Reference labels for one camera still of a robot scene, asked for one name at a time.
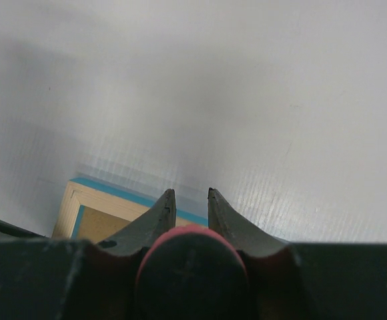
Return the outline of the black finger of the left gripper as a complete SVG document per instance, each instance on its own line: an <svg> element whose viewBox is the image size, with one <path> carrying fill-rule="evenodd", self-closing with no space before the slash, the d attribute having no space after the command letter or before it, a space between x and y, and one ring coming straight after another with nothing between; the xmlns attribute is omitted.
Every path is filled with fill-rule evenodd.
<svg viewBox="0 0 387 320"><path fill-rule="evenodd" d="M42 239L43 236L0 220L0 239Z"/></svg>

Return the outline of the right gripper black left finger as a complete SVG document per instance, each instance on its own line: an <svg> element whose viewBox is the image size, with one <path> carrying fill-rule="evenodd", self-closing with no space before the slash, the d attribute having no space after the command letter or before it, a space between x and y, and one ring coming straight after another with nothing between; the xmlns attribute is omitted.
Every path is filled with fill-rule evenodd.
<svg viewBox="0 0 387 320"><path fill-rule="evenodd" d="M175 218L175 193L168 189L97 244L0 239L0 319L127 319L141 260Z"/></svg>

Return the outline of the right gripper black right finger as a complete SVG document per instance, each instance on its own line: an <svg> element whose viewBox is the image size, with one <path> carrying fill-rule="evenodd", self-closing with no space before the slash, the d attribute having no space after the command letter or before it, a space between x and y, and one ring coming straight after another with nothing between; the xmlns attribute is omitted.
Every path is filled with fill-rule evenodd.
<svg viewBox="0 0 387 320"><path fill-rule="evenodd" d="M208 225L240 254L256 319L387 319L387 244L278 239L216 189Z"/></svg>

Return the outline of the red handled screwdriver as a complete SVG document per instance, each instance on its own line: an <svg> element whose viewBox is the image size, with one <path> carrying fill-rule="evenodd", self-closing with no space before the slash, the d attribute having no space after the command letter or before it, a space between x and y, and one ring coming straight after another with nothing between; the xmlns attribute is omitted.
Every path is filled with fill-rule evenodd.
<svg viewBox="0 0 387 320"><path fill-rule="evenodd" d="M238 252L194 225L161 235L140 263L136 319L249 319L250 285Z"/></svg>

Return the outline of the blue wooden picture frame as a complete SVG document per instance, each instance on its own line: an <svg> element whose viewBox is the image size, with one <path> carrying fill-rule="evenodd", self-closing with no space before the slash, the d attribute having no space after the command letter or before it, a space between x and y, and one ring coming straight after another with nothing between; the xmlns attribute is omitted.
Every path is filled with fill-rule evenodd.
<svg viewBox="0 0 387 320"><path fill-rule="evenodd" d="M143 215L159 197L77 177L67 182L52 238L97 243Z"/></svg>

